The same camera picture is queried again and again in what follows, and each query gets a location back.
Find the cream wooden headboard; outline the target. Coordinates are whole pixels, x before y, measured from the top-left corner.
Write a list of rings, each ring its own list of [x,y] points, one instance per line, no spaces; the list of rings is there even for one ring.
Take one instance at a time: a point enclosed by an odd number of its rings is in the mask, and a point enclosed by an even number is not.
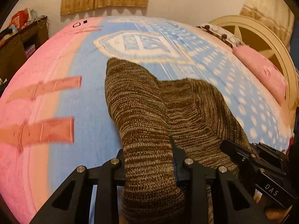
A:
[[[210,23],[227,29],[246,45],[268,58],[288,83],[286,105],[288,108],[296,106],[298,79],[295,66],[288,49],[272,30],[253,18],[241,15],[223,16]]]

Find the brown knitted sweater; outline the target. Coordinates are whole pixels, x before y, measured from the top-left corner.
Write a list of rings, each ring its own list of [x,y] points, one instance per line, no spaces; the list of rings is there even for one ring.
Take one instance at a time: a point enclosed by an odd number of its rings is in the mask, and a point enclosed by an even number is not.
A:
[[[126,60],[107,62],[105,98],[122,142],[127,223],[177,223],[185,197],[175,182],[173,146],[207,167],[238,166],[220,145],[250,143],[221,92],[204,80],[161,81]]]

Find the pink pillow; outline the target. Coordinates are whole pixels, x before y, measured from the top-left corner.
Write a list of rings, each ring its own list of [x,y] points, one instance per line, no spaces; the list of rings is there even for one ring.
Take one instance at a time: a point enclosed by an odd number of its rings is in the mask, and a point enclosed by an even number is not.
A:
[[[233,54],[258,78],[280,105],[285,102],[288,83],[269,59],[246,45],[233,47]]]

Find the white patterned pillow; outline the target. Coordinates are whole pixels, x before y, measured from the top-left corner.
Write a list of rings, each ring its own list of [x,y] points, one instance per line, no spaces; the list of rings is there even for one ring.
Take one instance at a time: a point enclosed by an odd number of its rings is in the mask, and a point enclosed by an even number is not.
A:
[[[223,41],[225,44],[227,44],[229,47],[232,49],[234,47],[238,46],[244,46],[245,43],[239,38],[237,38],[234,34],[229,32],[228,30],[219,27],[217,25],[209,24],[209,23],[204,23],[201,24],[200,26],[197,26],[199,29],[203,29],[206,32],[212,34],[213,36],[217,37],[221,41]]]

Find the pink and blue bedspread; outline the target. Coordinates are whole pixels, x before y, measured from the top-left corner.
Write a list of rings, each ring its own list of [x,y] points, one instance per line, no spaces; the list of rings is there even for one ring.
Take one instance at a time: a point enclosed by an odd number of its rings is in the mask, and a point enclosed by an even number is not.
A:
[[[208,81],[250,142],[287,149],[292,128],[276,99],[219,39],[162,18],[82,19],[42,45],[1,97],[1,195],[20,223],[77,166],[99,166],[121,148],[104,96],[111,57],[137,62],[160,80]]]

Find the dark wooden desk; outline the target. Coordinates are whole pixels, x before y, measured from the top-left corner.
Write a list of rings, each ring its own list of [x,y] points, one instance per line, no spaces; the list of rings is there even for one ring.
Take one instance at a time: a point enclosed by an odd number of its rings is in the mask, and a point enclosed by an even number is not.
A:
[[[41,16],[1,45],[1,93],[28,60],[26,50],[30,46],[37,50],[48,39],[48,17]]]

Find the red bag on desk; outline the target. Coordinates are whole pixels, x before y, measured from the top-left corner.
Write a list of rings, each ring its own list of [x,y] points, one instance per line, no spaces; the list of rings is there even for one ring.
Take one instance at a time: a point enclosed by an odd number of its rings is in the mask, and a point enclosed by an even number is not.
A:
[[[29,14],[27,9],[18,11],[15,15],[12,16],[11,24],[13,24],[16,29],[19,30],[28,21],[28,18]]]

